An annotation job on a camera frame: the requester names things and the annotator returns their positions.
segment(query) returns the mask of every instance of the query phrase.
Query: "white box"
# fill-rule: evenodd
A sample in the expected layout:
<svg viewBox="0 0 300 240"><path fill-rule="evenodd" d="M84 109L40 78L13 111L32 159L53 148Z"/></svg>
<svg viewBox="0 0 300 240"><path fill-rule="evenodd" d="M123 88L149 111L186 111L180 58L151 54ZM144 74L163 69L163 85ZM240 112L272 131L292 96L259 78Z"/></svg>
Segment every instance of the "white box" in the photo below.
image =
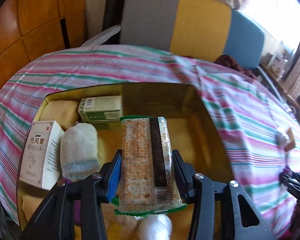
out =
<svg viewBox="0 0 300 240"><path fill-rule="evenodd" d="M65 132L56 121L34 121L23 152L20 180L50 190L58 181L60 141Z"/></svg>

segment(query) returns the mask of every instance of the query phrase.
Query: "striped tablecloth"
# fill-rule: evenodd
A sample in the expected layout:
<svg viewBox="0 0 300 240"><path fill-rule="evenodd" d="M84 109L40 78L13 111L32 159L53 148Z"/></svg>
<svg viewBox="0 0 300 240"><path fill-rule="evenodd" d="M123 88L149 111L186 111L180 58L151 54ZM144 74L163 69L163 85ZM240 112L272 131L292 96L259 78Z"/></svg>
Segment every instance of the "striped tablecloth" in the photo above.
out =
<svg viewBox="0 0 300 240"><path fill-rule="evenodd" d="M46 54L0 90L0 200L18 223L16 183L30 123L50 93L121 82L190 83L202 97L226 148L235 179L245 187L276 236L290 222L295 198L278 182L288 165L300 171L300 127L257 81L202 60L137 46L101 45ZM286 157L277 127L292 127L296 148Z"/></svg>

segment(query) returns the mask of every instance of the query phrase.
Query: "cracker package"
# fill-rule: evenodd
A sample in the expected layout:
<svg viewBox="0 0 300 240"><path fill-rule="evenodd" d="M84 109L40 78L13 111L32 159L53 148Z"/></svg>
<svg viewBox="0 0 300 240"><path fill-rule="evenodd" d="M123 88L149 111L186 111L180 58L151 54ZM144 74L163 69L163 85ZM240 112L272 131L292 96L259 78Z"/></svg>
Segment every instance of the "cracker package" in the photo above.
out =
<svg viewBox="0 0 300 240"><path fill-rule="evenodd" d="M142 216L184 208L174 179L163 117L122 117L123 144L117 214Z"/></svg>

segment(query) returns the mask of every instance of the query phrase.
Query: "barcode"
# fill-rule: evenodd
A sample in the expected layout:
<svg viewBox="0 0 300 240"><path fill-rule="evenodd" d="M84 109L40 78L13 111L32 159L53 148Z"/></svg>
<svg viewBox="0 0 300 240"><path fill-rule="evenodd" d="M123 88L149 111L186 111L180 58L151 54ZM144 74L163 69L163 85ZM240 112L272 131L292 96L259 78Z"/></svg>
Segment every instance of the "barcode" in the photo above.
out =
<svg viewBox="0 0 300 240"><path fill-rule="evenodd" d="M91 104L92 104L92 98L88 99L87 106L91 106Z"/></svg>
<svg viewBox="0 0 300 240"><path fill-rule="evenodd" d="M167 187L156 187L157 203L169 203L169 192Z"/></svg>

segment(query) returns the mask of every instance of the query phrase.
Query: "chair armrest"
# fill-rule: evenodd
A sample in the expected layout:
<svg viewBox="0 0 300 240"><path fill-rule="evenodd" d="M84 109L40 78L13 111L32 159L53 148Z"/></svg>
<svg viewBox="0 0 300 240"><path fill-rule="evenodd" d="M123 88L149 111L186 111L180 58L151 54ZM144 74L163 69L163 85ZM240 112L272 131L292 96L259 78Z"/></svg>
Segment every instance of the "chair armrest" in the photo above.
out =
<svg viewBox="0 0 300 240"><path fill-rule="evenodd" d="M101 45L102 43L109 40L112 36L119 33L120 30L121 30L121 25L112 26L111 28L106 29L105 31L87 40L84 44L81 45L81 47Z"/></svg>
<svg viewBox="0 0 300 240"><path fill-rule="evenodd" d="M275 87L275 85L272 83L271 79L268 77L267 73L260 67L257 66L260 75L262 76L262 78L267 82L267 84L269 85L269 91L276 97L278 98L278 100L281 103L284 103L284 100L282 99L279 91L277 90L277 88Z"/></svg>

